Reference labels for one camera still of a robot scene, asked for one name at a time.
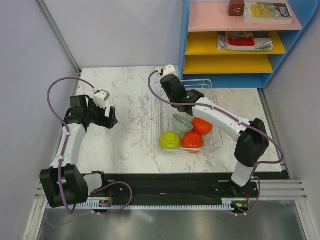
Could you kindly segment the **pale green ceramic bowl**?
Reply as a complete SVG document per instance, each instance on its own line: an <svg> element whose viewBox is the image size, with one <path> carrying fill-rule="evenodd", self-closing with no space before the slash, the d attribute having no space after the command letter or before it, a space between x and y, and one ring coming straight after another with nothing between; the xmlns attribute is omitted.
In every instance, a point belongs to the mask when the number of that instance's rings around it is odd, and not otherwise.
<svg viewBox="0 0 320 240"><path fill-rule="evenodd" d="M194 129L194 126L190 121L178 114L173 115L172 126L173 129L179 134L184 134Z"/></svg>

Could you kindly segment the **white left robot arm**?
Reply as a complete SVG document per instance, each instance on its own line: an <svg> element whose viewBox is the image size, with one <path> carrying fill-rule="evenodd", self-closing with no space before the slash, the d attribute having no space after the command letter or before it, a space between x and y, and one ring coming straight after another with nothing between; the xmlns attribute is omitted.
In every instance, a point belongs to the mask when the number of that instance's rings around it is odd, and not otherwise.
<svg viewBox="0 0 320 240"><path fill-rule="evenodd" d="M70 97L70 108L63 119L57 155L50 167L43 169L39 175L51 208L85 203L92 191L99 197L109 193L110 185L102 180L101 171L82 174L77 168L81 145L89 126L112 129L118 123L115 107L110 107L106 116L109 97L106 90L96 92L93 97Z"/></svg>

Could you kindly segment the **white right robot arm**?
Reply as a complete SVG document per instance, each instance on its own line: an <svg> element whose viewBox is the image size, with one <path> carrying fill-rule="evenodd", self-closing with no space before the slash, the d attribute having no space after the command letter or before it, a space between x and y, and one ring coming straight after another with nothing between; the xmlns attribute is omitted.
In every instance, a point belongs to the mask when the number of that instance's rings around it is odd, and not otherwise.
<svg viewBox="0 0 320 240"><path fill-rule="evenodd" d="M234 156L237 164L229 191L235 197L242 196L258 160L270 145L264 122L259 118L241 118L224 110L201 92L187 90L174 74L162 77L160 85L173 108L214 125L236 142Z"/></svg>

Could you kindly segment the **orange plastic bowl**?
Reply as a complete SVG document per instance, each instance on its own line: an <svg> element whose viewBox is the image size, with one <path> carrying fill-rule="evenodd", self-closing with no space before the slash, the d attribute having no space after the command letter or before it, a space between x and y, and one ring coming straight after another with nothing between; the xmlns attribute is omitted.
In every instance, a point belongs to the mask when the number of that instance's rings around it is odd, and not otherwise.
<svg viewBox="0 0 320 240"><path fill-rule="evenodd" d="M195 131L186 133L181 140L184 149L203 148L204 144L203 136Z"/></svg>
<svg viewBox="0 0 320 240"><path fill-rule="evenodd" d="M191 123L193 130L203 136L208 135L213 130L213 125L201 118L194 117Z"/></svg>

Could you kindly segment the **lime green plastic bowl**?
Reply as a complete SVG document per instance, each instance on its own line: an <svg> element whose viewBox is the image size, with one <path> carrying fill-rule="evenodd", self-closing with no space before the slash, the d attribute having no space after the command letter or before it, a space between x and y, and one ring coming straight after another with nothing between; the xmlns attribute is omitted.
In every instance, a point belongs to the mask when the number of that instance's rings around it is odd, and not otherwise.
<svg viewBox="0 0 320 240"><path fill-rule="evenodd" d="M161 150L179 149L181 147L181 138L173 131L166 131L159 138L159 147Z"/></svg>

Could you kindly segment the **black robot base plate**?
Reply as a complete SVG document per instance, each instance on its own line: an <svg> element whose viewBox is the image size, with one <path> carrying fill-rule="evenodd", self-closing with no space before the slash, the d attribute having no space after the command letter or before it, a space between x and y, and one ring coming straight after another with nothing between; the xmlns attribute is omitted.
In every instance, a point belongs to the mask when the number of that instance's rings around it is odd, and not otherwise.
<svg viewBox="0 0 320 240"><path fill-rule="evenodd" d="M115 182L107 189L91 192L91 197L111 197L139 203L213 204L222 199L253 199L258 186L250 181L239 187L229 173L139 173L102 175L102 186Z"/></svg>

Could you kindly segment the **white wire dish rack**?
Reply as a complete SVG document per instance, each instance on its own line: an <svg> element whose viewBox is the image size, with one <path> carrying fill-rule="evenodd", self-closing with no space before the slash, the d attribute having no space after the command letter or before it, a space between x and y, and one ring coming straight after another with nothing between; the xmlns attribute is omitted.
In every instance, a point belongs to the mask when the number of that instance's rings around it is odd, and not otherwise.
<svg viewBox="0 0 320 240"><path fill-rule="evenodd" d="M172 103L193 103L200 97L215 100L208 79L179 80L176 77L155 84L156 95ZM193 116L190 105L169 105L156 99L156 139L162 152L191 153L215 151L223 146L221 131Z"/></svg>

